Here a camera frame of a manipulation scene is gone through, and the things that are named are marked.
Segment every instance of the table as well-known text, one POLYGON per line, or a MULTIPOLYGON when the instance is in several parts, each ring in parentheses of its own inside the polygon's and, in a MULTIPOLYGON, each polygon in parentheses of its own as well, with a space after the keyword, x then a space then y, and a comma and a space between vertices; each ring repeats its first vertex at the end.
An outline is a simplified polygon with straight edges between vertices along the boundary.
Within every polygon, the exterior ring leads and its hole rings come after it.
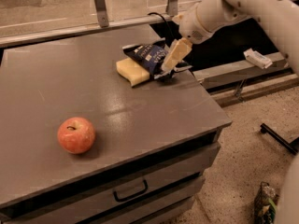
POLYGON ((148 25, 7 49, 0 66, 4 223, 159 223, 192 206, 231 120, 190 72, 131 88, 121 47, 148 25), (89 119, 90 151, 68 154, 59 125, 89 119))

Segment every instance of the black handle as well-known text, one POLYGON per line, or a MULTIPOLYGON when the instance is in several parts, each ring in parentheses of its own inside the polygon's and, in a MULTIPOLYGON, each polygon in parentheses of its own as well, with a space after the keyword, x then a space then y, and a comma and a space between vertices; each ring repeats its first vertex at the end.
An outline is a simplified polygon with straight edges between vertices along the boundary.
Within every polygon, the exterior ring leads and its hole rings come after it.
POLYGON ((126 201, 128 201, 130 199, 133 199, 133 198, 135 198, 135 197, 137 197, 137 196, 139 196, 139 195, 147 192, 149 186, 148 186, 147 181, 144 180, 144 179, 143 179, 143 184, 144 184, 144 189, 143 190, 140 190, 139 192, 137 192, 135 194, 132 194, 132 195, 130 195, 128 197, 125 197, 125 198, 119 198, 118 197, 118 193, 116 191, 113 191, 113 195, 114 195, 114 198, 115 198, 116 202, 119 202, 119 203, 126 202, 126 201))

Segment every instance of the black cable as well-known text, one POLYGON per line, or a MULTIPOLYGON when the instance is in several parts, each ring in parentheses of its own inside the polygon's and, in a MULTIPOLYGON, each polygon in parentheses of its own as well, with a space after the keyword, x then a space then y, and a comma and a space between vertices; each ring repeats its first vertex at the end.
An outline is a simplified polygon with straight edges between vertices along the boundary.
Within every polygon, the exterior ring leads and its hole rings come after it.
POLYGON ((162 16, 162 15, 161 15, 160 13, 158 13, 158 12, 150 12, 148 15, 158 15, 160 18, 162 18, 163 21, 165 22, 167 28, 168 28, 168 31, 169 31, 169 34, 170 34, 171 38, 172 38, 172 39, 175 39, 175 36, 173 35, 172 30, 171 30, 171 28, 170 28, 170 26, 169 26, 169 24, 168 24, 168 22, 167 22, 167 20, 165 19, 164 16, 162 16))

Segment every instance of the sponge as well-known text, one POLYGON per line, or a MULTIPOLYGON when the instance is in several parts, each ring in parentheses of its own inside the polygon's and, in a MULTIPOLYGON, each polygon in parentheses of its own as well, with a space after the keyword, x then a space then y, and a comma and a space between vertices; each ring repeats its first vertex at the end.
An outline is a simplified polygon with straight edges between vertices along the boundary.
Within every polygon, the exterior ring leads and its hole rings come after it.
POLYGON ((131 58, 116 62, 116 68, 121 76, 130 81, 132 87, 150 79, 150 73, 131 58))

